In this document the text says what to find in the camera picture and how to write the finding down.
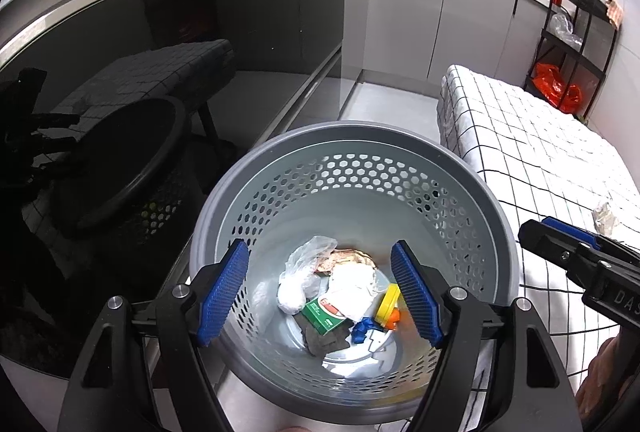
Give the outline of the person's right hand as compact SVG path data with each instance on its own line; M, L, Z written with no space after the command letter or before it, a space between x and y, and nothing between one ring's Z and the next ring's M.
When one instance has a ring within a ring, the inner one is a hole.
M611 381L614 360L618 359L620 334L605 340L588 367L588 374L576 393L578 414L583 424L594 416L605 400L605 392L614 388Z

